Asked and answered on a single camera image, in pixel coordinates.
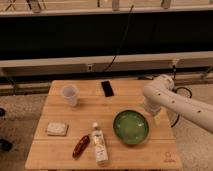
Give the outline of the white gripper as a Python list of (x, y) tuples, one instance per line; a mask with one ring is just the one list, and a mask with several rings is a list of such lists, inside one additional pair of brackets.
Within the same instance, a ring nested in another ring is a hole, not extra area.
[(155, 125), (160, 125), (160, 116), (157, 115), (160, 111), (161, 111), (161, 107), (154, 103), (153, 101), (145, 98), (144, 101), (143, 101), (143, 108), (148, 112), (150, 113), (153, 117), (153, 120), (154, 120), (154, 123)]

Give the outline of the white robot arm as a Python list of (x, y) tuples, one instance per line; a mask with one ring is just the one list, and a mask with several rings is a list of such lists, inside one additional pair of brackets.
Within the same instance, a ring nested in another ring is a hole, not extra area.
[(172, 91), (173, 79), (165, 74), (143, 88), (143, 107), (156, 116), (165, 107), (213, 134), (213, 105), (187, 98)]

